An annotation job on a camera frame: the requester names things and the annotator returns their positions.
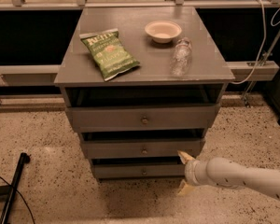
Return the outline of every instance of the plastic water bottle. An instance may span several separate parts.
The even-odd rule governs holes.
[[[171,74],[175,77],[185,75],[189,70],[192,46],[187,37],[180,39],[175,46],[175,54],[171,62]]]

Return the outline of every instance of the black stand leg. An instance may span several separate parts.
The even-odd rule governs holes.
[[[25,163],[30,161],[29,156],[26,153],[22,153],[20,155],[18,165],[13,176],[13,180],[10,186],[2,186],[0,187],[0,201],[2,201],[2,197],[6,197],[6,203],[4,205],[2,215],[0,218],[0,224],[4,223],[7,224],[9,213],[11,211],[11,207],[15,198],[15,194],[20,182],[21,178],[21,171]]]

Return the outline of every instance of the drawer knob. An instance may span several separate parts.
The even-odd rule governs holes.
[[[147,175],[147,170],[143,169],[142,170],[142,175]]]
[[[149,120],[148,120],[147,117],[142,117],[142,118],[141,118],[141,122],[142,122],[143,124],[148,124]]]

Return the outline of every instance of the white bowl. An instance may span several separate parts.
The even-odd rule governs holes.
[[[182,32],[181,27],[172,21],[153,21],[145,30],[158,43],[168,43]]]

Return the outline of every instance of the drawer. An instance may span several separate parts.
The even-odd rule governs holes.
[[[219,105],[67,108],[78,133],[209,128]]]
[[[91,169],[93,176],[98,179],[184,176],[185,173],[184,164],[171,161],[134,163],[133,165],[94,164]]]
[[[87,159],[176,156],[184,150],[198,156],[205,140],[196,130],[84,133],[81,148]]]
[[[161,157],[176,156],[178,150],[184,150],[192,156],[198,156],[205,141],[192,139],[184,141],[138,142],[122,141],[121,143],[89,143],[81,144],[87,159],[129,158],[129,157]]]

